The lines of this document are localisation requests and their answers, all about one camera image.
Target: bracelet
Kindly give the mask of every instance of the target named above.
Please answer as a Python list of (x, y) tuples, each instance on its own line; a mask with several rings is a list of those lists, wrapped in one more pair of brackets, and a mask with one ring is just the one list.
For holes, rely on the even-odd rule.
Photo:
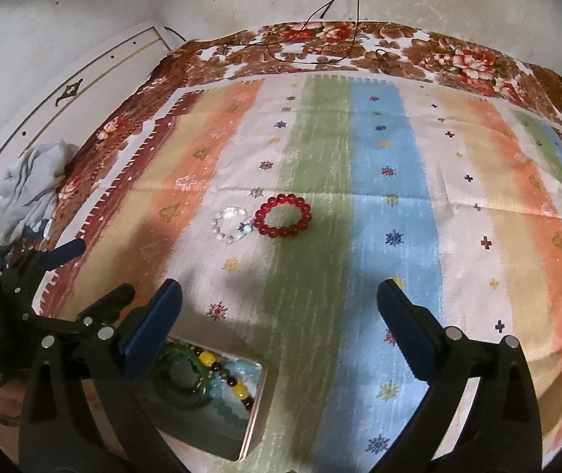
[(231, 410), (231, 408), (222, 401), (220, 397), (213, 399), (213, 402), (211, 402), (211, 407), (217, 410), (217, 414), (222, 416), (224, 422), (231, 427), (235, 427), (240, 430), (246, 430), (246, 427), (248, 427), (248, 419), (242, 419), (238, 415), (236, 415)]
[[(169, 369), (181, 359), (185, 359), (198, 375), (197, 382), (191, 387), (177, 385), (169, 375)], [(175, 343), (166, 344), (154, 365), (151, 380), (156, 394), (176, 409), (201, 409), (212, 401), (207, 369), (187, 347)]]
[[(266, 215), (279, 204), (293, 204), (301, 210), (301, 218), (296, 222), (296, 224), (275, 227), (265, 223)], [(268, 202), (263, 203), (255, 212), (253, 226), (259, 229), (260, 235), (268, 235), (270, 238), (296, 235), (299, 231), (307, 229), (309, 221), (312, 219), (311, 210), (311, 206), (308, 205), (302, 197), (296, 197), (295, 194), (279, 194), (276, 197), (270, 197)]]
[[(230, 219), (236, 215), (243, 215), (246, 217), (244, 222), (239, 224), (238, 230), (235, 235), (225, 235), (222, 230), (220, 229), (220, 225), (224, 219)], [(216, 214), (216, 217), (213, 219), (212, 228), (214, 233), (216, 234), (217, 240), (225, 241), (228, 245), (231, 243), (241, 240), (244, 238), (248, 233), (253, 230), (252, 219), (248, 218), (248, 214), (244, 208), (238, 208), (237, 206), (229, 206), (223, 212), (219, 212)]]
[(226, 384), (229, 385), (231, 391), (239, 398), (239, 400), (241, 400), (246, 410), (250, 412), (255, 401), (250, 396), (250, 393), (248, 393), (248, 388), (245, 384), (241, 380), (233, 377), (231, 372), (224, 368), (222, 363), (217, 360), (216, 355), (213, 352), (209, 352), (208, 350), (204, 350), (196, 346), (192, 346), (192, 350), (194, 351), (194, 354), (198, 356), (200, 363), (205, 365), (207, 368), (210, 368), (212, 371), (215, 371), (220, 378), (226, 381)]

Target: crumpled fabric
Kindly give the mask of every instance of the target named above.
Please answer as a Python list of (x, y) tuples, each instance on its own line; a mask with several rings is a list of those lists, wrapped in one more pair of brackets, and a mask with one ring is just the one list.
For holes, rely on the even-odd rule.
[(58, 142), (41, 144), (23, 153), (0, 183), (0, 245), (20, 239), (25, 227), (51, 219), (64, 167), (73, 157), (71, 147)]

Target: metal screw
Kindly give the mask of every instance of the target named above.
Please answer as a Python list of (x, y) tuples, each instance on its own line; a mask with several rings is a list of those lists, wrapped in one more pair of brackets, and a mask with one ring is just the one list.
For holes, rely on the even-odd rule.
[(517, 349), (519, 347), (519, 340), (515, 336), (507, 336), (504, 339), (504, 343), (506, 343), (512, 349)]
[(100, 340), (109, 340), (115, 335), (115, 329), (112, 327), (102, 327), (97, 331), (97, 337)]
[(446, 327), (445, 334), (450, 340), (459, 341), (463, 337), (463, 332), (458, 327)]
[(45, 336), (41, 341), (41, 345), (43, 346), (43, 349), (48, 349), (49, 347), (53, 347), (54, 343), (55, 343), (55, 338), (51, 335)]

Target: bed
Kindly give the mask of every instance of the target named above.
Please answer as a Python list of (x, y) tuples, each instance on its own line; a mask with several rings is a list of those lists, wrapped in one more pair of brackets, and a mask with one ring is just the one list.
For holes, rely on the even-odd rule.
[[(311, 205), (306, 231), (216, 240), (217, 212), (279, 193)], [(443, 325), (517, 336), (545, 463), (562, 446), (562, 79), (547, 69), (385, 22), (189, 42), (69, 165), (39, 246), (76, 237), (87, 252), (44, 279), (41, 314), (73, 319), (122, 282), (143, 305), (171, 277), (173, 336), (270, 368), (261, 443), (230, 463), (173, 441), (192, 471), (368, 471), (427, 387), (377, 312), (388, 277)]]

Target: clear beaded bracelet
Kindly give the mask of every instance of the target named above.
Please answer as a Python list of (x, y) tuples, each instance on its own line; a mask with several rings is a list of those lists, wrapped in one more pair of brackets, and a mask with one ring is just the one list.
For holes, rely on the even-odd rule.
[[(234, 235), (225, 235), (220, 228), (223, 220), (233, 218), (237, 215), (244, 216), (244, 221), (239, 224)], [(229, 206), (223, 212), (217, 213), (216, 217), (213, 219), (212, 228), (214, 233), (216, 234), (217, 240), (222, 240), (227, 244), (231, 244), (233, 242), (241, 240), (248, 233), (251, 233), (254, 229), (253, 219), (248, 217), (248, 213), (246, 213), (246, 210), (244, 210), (244, 208), (238, 208), (237, 206)]]

